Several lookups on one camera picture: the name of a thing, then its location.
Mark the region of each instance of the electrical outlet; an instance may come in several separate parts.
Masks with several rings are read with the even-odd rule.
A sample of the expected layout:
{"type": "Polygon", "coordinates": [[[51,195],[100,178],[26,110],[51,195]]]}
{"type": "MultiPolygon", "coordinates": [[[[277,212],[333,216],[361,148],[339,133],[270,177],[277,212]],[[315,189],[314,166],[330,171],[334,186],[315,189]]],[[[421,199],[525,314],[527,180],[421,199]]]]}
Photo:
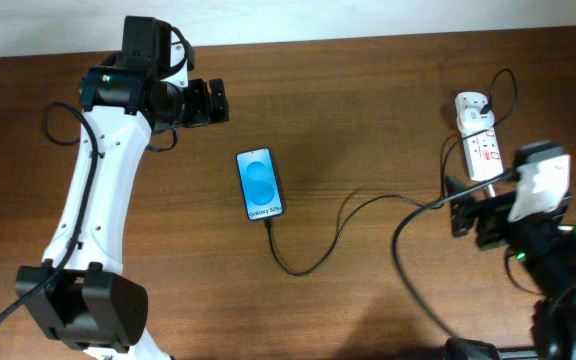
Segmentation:
{"type": "Polygon", "coordinates": [[[488,180],[504,170],[497,136],[492,128],[495,115],[492,111],[481,114],[481,109],[487,103],[486,96],[476,92],[463,92],[455,99],[457,127],[462,137],[488,129],[463,142],[468,173],[474,181],[488,180]]]}

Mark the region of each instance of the blue phone screen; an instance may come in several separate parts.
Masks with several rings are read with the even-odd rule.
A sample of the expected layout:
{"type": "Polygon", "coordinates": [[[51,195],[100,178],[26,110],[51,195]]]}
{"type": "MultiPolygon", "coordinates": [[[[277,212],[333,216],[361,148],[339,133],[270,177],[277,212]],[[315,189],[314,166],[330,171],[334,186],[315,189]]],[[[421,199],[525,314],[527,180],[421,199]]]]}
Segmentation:
{"type": "Polygon", "coordinates": [[[237,155],[237,165],[248,218],[258,220],[283,214],[270,150],[241,153],[237,155]]]}

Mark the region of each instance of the white wall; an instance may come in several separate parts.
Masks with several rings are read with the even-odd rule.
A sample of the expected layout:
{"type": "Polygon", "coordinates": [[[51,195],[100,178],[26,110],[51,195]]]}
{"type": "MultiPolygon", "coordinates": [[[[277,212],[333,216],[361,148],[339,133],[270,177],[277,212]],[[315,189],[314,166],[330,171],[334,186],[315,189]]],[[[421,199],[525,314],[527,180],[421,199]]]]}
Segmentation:
{"type": "Polygon", "coordinates": [[[576,25],[576,0],[0,0],[0,56],[119,49],[125,15],[200,46],[576,25]]]}

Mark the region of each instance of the wooden table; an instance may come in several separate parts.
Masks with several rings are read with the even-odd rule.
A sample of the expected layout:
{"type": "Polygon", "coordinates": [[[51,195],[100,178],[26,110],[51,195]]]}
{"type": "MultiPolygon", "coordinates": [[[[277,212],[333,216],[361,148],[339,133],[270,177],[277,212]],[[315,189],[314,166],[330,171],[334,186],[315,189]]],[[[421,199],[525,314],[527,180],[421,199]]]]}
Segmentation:
{"type": "MultiPolygon", "coordinates": [[[[148,329],[178,359],[365,358],[446,338],[394,271],[391,236],[411,206],[366,208],[328,263],[292,278],[274,262],[263,224],[246,219],[234,162],[241,151],[273,149],[288,209],[275,222],[279,250],[303,269],[329,246],[351,194],[344,216],[381,194],[436,198],[455,95],[487,92],[494,73],[510,67],[520,100],[498,129],[504,162],[523,144],[564,144],[575,195],[567,219],[576,219],[576,27],[196,50],[191,76],[225,80],[231,120],[183,130],[174,151],[143,156],[124,231],[124,276],[148,290],[148,329]]],[[[0,311],[15,299],[17,267],[39,264],[76,160],[76,147],[42,137],[42,108],[76,104],[80,78],[102,58],[0,59],[0,311]]],[[[511,97],[500,79],[498,113],[511,97]]],[[[74,136],[75,121],[61,119],[56,134],[74,136]]],[[[461,150],[449,173],[467,178],[461,150]]],[[[400,249],[421,292],[460,334],[498,346],[531,342],[537,298],[506,279],[502,249],[480,253],[472,234],[451,238],[447,208],[413,222],[400,249]]],[[[517,264],[513,271],[532,285],[517,264]]],[[[86,356],[45,339],[23,309],[0,327],[0,359],[11,358],[86,356]]]]}

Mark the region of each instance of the white arm segment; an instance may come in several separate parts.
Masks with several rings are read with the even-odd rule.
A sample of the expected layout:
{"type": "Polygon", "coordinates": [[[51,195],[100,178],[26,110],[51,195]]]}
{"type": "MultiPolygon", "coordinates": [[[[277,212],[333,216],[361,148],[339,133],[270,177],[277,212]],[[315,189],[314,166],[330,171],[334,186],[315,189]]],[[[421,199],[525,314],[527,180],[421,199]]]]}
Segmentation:
{"type": "MultiPolygon", "coordinates": [[[[98,262],[103,265],[104,271],[121,275],[123,231],[130,192],[139,160],[150,140],[151,129],[140,112],[134,116],[126,115],[121,107],[95,106],[91,112],[85,112],[84,117],[97,136],[99,153],[103,154],[103,158],[100,157],[97,163],[79,236],[81,246],[75,250],[65,268],[86,270],[88,264],[98,262]]],[[[55,236],[43,256],[43,260],[52,259],[54,265],[65,255],[66,243],[74,231],[90,171],[91,151],[90,139],[82,127],[79,157],[66,206],[55,236]]],[[[100,360],[170,360],[170,356],[159,350],[148,330],[144,330],[139,342],[131,346],[127,354],[93,347],[85,352],[100,360]]]]}

